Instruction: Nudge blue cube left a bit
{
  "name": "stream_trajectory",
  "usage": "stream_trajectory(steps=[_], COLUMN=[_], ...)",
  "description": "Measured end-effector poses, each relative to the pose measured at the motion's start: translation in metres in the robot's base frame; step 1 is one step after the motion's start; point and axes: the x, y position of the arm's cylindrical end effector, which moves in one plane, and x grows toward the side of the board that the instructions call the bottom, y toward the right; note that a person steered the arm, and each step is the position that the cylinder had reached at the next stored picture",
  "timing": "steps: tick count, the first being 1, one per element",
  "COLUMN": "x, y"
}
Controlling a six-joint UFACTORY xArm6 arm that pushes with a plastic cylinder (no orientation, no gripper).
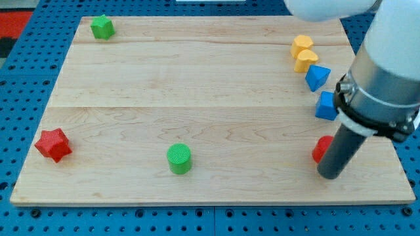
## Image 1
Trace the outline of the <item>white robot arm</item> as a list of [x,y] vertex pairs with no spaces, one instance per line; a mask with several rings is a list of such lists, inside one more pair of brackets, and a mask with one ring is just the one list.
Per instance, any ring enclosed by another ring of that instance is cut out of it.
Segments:
[[335,107],[360,136],[403,142],[419,125],[419,2],[408,0],[289,0],[309,22],[372,10],[375,17],[348,72],[336,84]]

